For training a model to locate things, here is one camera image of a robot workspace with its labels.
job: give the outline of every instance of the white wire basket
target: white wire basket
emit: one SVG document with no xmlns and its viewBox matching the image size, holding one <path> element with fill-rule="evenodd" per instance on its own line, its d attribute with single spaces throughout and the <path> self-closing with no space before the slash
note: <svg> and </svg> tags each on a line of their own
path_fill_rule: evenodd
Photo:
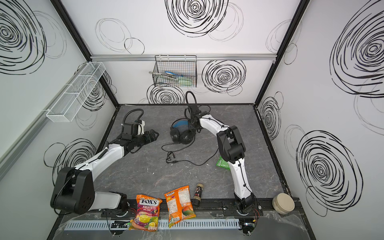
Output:
<svg viewBox="0 0 384 240">
<path fill-rule="evenodd" d="M 71 122 L 104 72 L 102 62 L 88 62 L 46 116 L 52 122 Z"/>
</svg>

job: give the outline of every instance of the blue object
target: blue object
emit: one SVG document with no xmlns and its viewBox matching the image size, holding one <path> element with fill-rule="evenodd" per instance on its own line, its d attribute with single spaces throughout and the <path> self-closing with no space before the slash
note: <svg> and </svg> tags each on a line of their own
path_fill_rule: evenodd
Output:
<svg viewBox="0 0 384 240">
<path fill-rule="evenodd" d="M 171 74 L 171 75 L 175 75 L 175 76 L 184 77 L 183 75 L 177 75 L 177 74 L 175 74 L 175 73 L 172 73 L 172 72 L 168 72 L 168 71 L 165 71 L 165 73 L 167 73 L 167 74 Z"/>
<path fill-rule="evenodd" d="M 188 121 L 179 121 L 175 125 L 173 125 L 173 127 L 179 127 L 182 125 L 188 125 Z"/>
</svg>

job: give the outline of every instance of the wire basket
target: wire basket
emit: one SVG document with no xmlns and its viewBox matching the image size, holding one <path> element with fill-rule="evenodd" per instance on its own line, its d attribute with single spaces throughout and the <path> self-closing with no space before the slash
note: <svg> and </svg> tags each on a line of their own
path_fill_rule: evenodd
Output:
<svg viewBox="0 0 384 240">
<path fill-rule="evenodd" d="M 88 62 L 46 116 L 53 122 L 71 122 L 104 72 L 102 62 Z"/>
<path fill-rule="evenodd" d="M 153 83 L 177 87 L 196 87 L 196 55 L 156 55 L 152 74 Z"/>
</svg>

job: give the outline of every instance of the green packet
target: green packet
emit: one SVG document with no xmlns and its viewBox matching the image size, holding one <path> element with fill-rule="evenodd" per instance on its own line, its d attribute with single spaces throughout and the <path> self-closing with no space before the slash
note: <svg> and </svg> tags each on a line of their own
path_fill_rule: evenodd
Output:
<svg viewBox="0 0 384 240">
<path fill-rule="evenodd" d="M 216 166 L 230 169 L 228 163 L 221 156 L 217 160 Z"/>
</svg>

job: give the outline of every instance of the white wall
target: white wall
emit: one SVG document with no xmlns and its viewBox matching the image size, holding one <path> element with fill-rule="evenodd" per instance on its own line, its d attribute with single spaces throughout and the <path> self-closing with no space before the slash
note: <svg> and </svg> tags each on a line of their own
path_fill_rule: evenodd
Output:
<svg viewBox="0 0 384 240">
<path fill-rule="evenodd" d="M 137 104 L 137 103 L 167 103 L 166 100 L 161 100 L 162 96 L 171 95 L 176 93 L 181 98 L 172 97 L 170 103 L 184 103 L 179 100 L 183 99 L 182 95 L 190 90 L 192 91 L 198 103 L 253 103 L 257 94 L 264 82 L 265 76 L 268 73 L 272 61 L 220 61 L 224 64 L 231 64 L 234 66 L 232 70 L 239 70 L 244 74 L 244 81 L 242 77 L 233 78 L 227 85 L 234 86 L 232 90 L 226 91 L 225 87 L 218 88 L 206 82 L 208 86 L 214 91 L 210 91 L 205 87 L 202 76 L 206 76 L 206 71 L 203 73 L 204 67 L 208 61 L 197 61 L 197 88 L 167 88 L 161 91 L 156 98 L 151 97 L 151 90 L 153 90 L 152 75 L 148 73 L 153 69 L 155 62 L 141 62 L 141 61 L 126 61 L 126 62 L 104 62 L 105 67 L 113 79 L 113 85 L 117 89 L 116 98 L 119 103 L 123 104 Z M 227 66 L 222 68 L 225 72 L 233 72 Z"/>
<path fill-rule="evenodd" d="M 205 1 L 205 7 L 199 4 L 202 1 L 184 1 L 179 11 L 172 8 L 177 2 L 95 0 L 89 4 L 86 0 L 69 0 L 63 3 L 94 55 L 225 54 L 276 53 L 299 0 L 209 0 Z M 190 89 L 199 93 L 200 103 L 253 103 L 271 66 L 269 60 L 244 61 L 247 71 L 243 81 L 238 75 L 232 75 L 231 69 L 238 71 L 239 64 L 226 62 L 229 68 L 223 67 L 221 76 L 227 76 L 220 78 L 217 74 L 212 81 L 219 88 L 231 86 L 228 91 L 222 91 L 204 84 L 203 69 L 207 63 L 197 63 L 197 87 Z M 118 89 L 119 103 L 148 103 L 146 92 L 153 84 L 148 72 L 153 71 L 155 62 L 106 64 Z M 186 91 L 188 88 L 168 88 L 163 94 Z"/>
<path fill-rule="evenodd" d="M 376 207 L 384 197 L 384 98 L 372 98 L 383 96 L 384 1 L 356 14 L 367 2 L 312 0 L 296 60 L 280 64 L 258 107 L 318 240 L 384 235 L 383 210 Z M 373 74 L 379 75 L 352 77 Z M 373 85 L 353 86 L 367 80 Z"/>
<path fill-rule="evenodd" d="M 205 8 L 198 1 L 186 1 L 192 5 L 181 5 L 180 12 L 172 10 L 171 2 L 94 0 L 90 4 L 87 0 L 67 0 L 63 4 L 92 54 L 141 54 L 143 45 L 144 54 L 269 53 L 265 44 L 268 34 L 292 18 L 299 0 L 209 0 Z M 193 6 L 199 10 L 193 12 Z M 103 19 L 115 20 L 99 22 Z M 176 30 L 172 22 L 177 21 L 190 24 L 190 28 L 176 24 L 180 31 Z M 126 42 L 128 51 L 124 48 L 127 38 L 136 38 L 131 48 L 131 41 Z"/>
<path fill-rule="evenodd" d="M 25 75 L 10 75 L 11 70 L 16 70 L 20 65 L 9 67 L 2 65 L 0 67 L 2 85 L 0 98 L 3 103 L 0 107 L 2 113 L 0 155 L 12 145 L 13 141 L 69 81 L 77 67 L 84 62 L 81 52 L 50 1 L 29 0 L 24 3 L 22 0 L 18 0 L 17 2 L 28 13 L 40 11 L 34 12 L 36 18 L 31 13 L 31 18 L 33 18 L 33 22 L 36 22 L 35 26 L 41 24 L 47 48 L 44 61 L 37 61 L 38 66 L 30 64 L 30 59 L 26 58 L 21 66 L 25 66 L 26 63 L 32 66 L 24 70 L 13 71 Z M 13 16 L 10 8 L 5 6 L 2 5 L 1 9 L 8 15 L 3 16 Z M 52 28 L 50 23 L 53 23 L 52 26 L 56 26 L 56 29 Z M 4 30 L 0 32 L 2 47 L 6 46 L 3 41 L 4 37 L 9 36 L 5 34 Z M 18 53 L 16 50 L 4 52 L 3 49 L 0 48 L 2 64 L 4 64 L 5 57 L 25 56 L 23 52 Z M 37 51 L 33 51 L 33 54 L 43 56 Z M 68 160 L 67 165 L 73 166 L 75 163 L 87 160 L 87 155 L 81 154 L 81 149 L 90 149 L 90 154 L 97 149 L 115 109 L 110 100 L 106 98 L 100 85 L 91 93 L 91 98 L 87 101 L 94 104 L 98 111 L 90 111 L 90 109 L 96 110 L 96 108 L 83 107 L 70 123 L 48 122 L 0 181 L 1 239 L 41 240 L 47 238 L 57 215 L 50 207 L 53 191 L 52 168 L 46 167 L 43 159 L 49 166 L 54 166 L 55 160 L 64 147 L 77 143 L 70 151 L 80 154 L 74 154 L 76 159 L 66 159 Z M 22 227 L 15 224 L 20 221 L 25 223 Z"/>
<path fill-rule="evenodd" d="M 26 9 L 28 14 L 34 12 L 35 17 L 30 18 L 35 25 L 29 26 L 31 30 L 26 30 L 26 33 L 28 36 L 35 37 L 33 39 L 39 43 L 37 50 L 36 43 L 32 42 L 32 54 L 28 57 L 31 52 L 28 47 L 17 50 L 11 47 L 11 43 L 6 44 L 6 35 L 0 38 L 0 45 L 10 49 L 10 51 L 5 51 L 5 48 L 0 48 L 1 64 L 7 63 L 7 57 L 21 57 L 21 60 L 25 60 L 12 67 L 0 67 L 2 86 L 0 88 L 0 101 L 2 102 L 0 155 L 5 153 L 37 115 L 45 109 L 49 101 L 69 81 L 77 67 L 85 62 L 83 55 L 49 1 L 26 1 L 26 4 L 21 0 L 15 2 Z M 6 16 L 14 16 L 13 8 L 7 8 L 6 5 L 2 5 L 1 8 L 5 11 Z M 21 24 L 22 19 L 25 19 L 24 15 L 15 16 L 13 23 L 17 27 L 13 27 L 14 30 L 28 28 Z M 33 33 L 33 27 L 36 28 L 36 33 Z M 29 46 L 29 42 L 25 41 L 28 39 L 26 36 L 20 36 L 19 41 L 13 39 L 12 44 L 26 43 Z"/>
</svg>

